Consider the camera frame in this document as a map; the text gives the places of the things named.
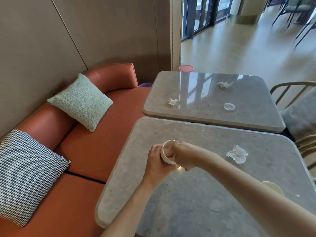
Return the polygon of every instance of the tiled floor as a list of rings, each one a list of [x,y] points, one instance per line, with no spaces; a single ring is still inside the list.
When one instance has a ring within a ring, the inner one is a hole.
[[[181,64],[194,66],[194,72],[258,75],[269,88],[283,82],[316,81],[316,30],[294,48],[302,26],[291,24],[286,29],[287,15],[272,26],[278,9],[268,7],[257,25],[223,21],[183,42]],[[284,108],[300,89],[290,88],[278,108]],[[316,168],[311,173],[316,177]]]

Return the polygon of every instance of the table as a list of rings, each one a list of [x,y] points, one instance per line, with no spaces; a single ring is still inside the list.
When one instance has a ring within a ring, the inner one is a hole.
[[[154,144],[187,141],[214,151],[254,178],[272,181],[286,197],[316,214],[315,184],[297,148],[284,136],[181,121],[141,118],[125,143],[96,208],[107,225],[140,183]],[[249,154],[237,165],[226,153]],[[212,176],[199,168],[171,173],[152,194],[137,228],[143,236],[262,236],[263,230]]]
[[[233,83],[221,89],[219,82]],[[168,99],[177,99],[173,107]],[[235,105],[233,111],[225,103]],[[147,116],[280,133],[285,124],[259,76],[162,71],[143,107]]]

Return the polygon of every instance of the crumpled napkin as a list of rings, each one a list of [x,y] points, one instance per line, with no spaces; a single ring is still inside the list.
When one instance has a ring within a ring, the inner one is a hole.
[[[238,145],[234,147],[231,151],[227,152],[226,156],[231,157],[235,160],[237,164],[242,164],[246,161],[246,156],[248,153]]]
[[[176,104],[176,102],[177,102],[178,100],[177,99],[175,99],[175,100],[172,100],[171,98],[168,100],[168,104],[170,104],[170,105],[175,105]]]
[[[219,82],[218,83],[219,87],[222,89],[222,88],[227,88],[227,87],[230,87],[232,85],[232,83],[227,83],[227,82]]]

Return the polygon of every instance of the houndstooth pillow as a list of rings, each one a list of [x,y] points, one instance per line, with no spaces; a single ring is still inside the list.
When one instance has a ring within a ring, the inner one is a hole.
[[[23,227],[70,160],[14,129],[0,143],[0,217]]]

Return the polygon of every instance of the person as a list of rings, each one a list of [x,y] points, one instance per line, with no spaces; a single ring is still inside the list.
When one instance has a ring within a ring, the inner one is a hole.
[[[166,156],[174,157],[177,165],[165,165],[160,159],[162,146],[152,146],[142,181],[102,237],[134,236],[152,192],[179,166],[186,170],[198,167],[207,171],[271,236],[316,236],[315,215],[228,163],[216,153],[185,142],[175,143]]]

